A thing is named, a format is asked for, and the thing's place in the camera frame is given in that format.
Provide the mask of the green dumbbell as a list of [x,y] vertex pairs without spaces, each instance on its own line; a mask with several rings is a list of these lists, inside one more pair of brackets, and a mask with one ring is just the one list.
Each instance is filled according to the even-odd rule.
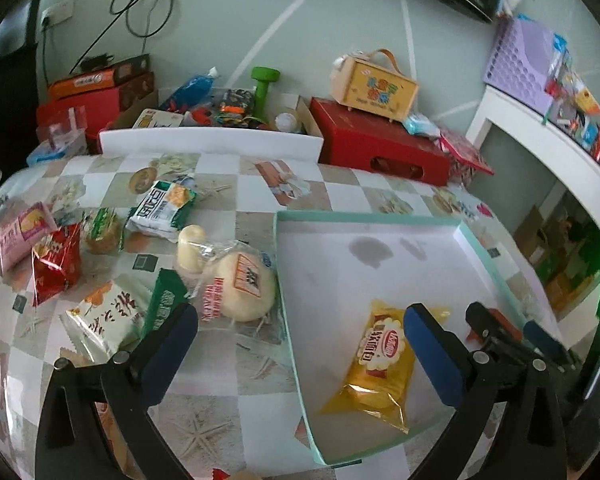
[[253,116],[266,122],[265,105],[268,97],[268,87],[279,81],[280,71],[275,68],[254,66],[251,78],[256,82],[253,92]]

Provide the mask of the round bun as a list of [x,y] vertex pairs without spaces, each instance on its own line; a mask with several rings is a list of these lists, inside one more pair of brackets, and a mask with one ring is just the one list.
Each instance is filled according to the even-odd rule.
[[194,306],[204,322],[263,321],[276,303],[272,263],[239,240],[213,246],[194,290]]

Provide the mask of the toy card box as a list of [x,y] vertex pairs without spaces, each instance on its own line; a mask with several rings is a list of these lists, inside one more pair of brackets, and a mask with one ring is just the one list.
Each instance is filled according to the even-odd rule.
[[138,115],[133,124],[133,129],[176,128],[183,123],[183,120],[184,116],[182,114],[145,108]]

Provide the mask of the pale jelly cup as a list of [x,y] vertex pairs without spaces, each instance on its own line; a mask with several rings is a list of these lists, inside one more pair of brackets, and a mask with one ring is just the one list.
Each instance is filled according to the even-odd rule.
[[176,263],[191,274],[198,274],[204,267],[204,256],[201,251],[206,242],[206,232],[201,226],[190,224],[178,233],[178,250]]

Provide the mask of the white shelf unit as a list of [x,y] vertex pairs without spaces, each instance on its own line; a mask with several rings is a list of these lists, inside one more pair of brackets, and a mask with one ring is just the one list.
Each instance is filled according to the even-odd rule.
[[600,165],[577,143],[511,96],[487,86],[466,139],[476,148],[495,126],[530,152],[562,182],[600,229]]

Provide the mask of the wall socket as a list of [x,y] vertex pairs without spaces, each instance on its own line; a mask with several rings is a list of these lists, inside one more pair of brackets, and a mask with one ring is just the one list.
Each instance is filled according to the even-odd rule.
[[41,26],[43,28],[53,27],[73,17],[74,0],[62,0],[54,3],[43,10],[41,15]]

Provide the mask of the yellow handled gift case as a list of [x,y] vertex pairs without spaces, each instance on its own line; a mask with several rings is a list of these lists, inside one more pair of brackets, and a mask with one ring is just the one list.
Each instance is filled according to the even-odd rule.
[[407,118],[419,90],[388,49],[341,55],[332,63],[329,84],[330,96],[338,104],[389,122]]

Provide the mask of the green snack packet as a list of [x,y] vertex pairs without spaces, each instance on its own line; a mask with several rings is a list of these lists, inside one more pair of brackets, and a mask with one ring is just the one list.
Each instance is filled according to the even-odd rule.
[[144,318],[142,338],[158,328],[174,308],[186,301],[188,290],[178,272],[161,268]]

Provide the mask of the large red gift box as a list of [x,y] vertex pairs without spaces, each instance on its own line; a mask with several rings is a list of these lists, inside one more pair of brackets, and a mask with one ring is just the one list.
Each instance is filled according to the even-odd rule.
[[379,172],[435,186],[448,183],[450,161],[430,140],[412,136],[397,122],[326,99],[313,98],[309,110],[324,143],[320,162]]

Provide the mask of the red box on left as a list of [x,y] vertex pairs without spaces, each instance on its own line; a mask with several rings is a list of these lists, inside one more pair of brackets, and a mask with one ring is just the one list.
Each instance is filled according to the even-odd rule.
[[83,107],[86,133],[96,136],[102,128],[154,90],[155,74],[144,73],[116,88],[85,92],[42,104],[36,110],[36,122],[39,127],[48,126],[60,119],[69,108]]

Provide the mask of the white persimmon snack packet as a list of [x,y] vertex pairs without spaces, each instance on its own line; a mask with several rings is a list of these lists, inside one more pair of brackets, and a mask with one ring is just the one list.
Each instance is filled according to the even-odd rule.
[[141,281],[121,274],[62,312],[60,322],[76,352],[93,363],[105,363],[140,341],[150,296]]

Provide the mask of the orange flat box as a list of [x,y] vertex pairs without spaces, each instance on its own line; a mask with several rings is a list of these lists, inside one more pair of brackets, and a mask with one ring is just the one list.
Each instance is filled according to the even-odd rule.
[[86,92],[117,88],[149,71],[150,55],[137,55],[94,72],[58,80],[50,85],[47,96],[50,101],[58,101]]

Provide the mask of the yellow bread packet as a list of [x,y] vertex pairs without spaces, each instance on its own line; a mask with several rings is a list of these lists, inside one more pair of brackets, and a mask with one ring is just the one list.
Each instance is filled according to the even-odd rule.
[[375,299],[358,348],[323,414],[362,412],[407,433],[406,394],[415,355],[404,333],[403,309]]

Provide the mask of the clear acrylic box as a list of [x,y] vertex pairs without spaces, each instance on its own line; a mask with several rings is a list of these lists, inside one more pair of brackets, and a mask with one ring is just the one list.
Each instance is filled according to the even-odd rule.
[[27,165],[33,167],[43,162],[87,154],[86,128],[84,106],[61,110],[48,125],[36,130],[41,143],[27,157]]

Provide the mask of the shiny red snack bag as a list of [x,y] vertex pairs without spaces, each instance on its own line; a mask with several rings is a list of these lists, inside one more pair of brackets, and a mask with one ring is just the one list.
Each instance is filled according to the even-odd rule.
[[32,248],[33,307],[72,287],[81,276],[81,225],[62,226]]

